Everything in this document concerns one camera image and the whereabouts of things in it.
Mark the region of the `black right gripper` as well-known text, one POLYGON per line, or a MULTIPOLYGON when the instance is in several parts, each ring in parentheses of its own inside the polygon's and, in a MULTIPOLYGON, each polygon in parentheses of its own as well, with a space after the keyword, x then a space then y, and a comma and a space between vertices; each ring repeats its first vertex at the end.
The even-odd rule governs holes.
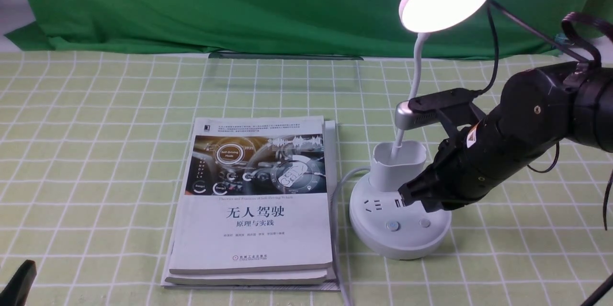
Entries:
POLYGON ((403 206, 420 202, 427 213, 452 211, 483 199, 542 153, 542 143, 495 107, 440 150, 423 175, 398 188, 403 206))

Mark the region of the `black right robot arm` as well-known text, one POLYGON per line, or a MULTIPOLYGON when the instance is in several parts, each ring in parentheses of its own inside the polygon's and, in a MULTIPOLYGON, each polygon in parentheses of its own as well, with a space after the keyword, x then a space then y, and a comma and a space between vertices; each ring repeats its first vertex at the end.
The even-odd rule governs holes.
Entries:
POLYGON ((449 137, 401 190, 429 213, 480 201, 563 139, 610 153, 612 69, 578 72, 574 62, 533 68, 508 79, 488 114, 466 102, 436 116, 449 137))

